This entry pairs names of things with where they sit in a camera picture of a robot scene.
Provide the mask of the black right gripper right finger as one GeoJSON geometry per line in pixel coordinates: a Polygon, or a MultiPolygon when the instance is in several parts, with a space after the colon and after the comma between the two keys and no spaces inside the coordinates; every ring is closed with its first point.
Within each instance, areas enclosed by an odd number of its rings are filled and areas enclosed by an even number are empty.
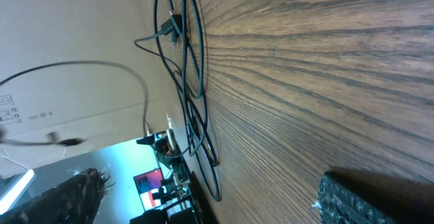
{"type": "Polygon", "coordinates": [[[433,224],[433,186],[355,170],[329,170],[311,206],[322,223],[433,224]]]}

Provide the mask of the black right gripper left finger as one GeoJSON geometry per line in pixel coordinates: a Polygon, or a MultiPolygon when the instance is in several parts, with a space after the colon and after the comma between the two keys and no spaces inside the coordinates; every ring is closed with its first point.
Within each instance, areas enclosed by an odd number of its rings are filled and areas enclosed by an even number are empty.
{"type": "Polygon", "coordinates": [[[88,168],[1,215],[1,224],[92,224],[108,193],[103,172],[88,168]]]}

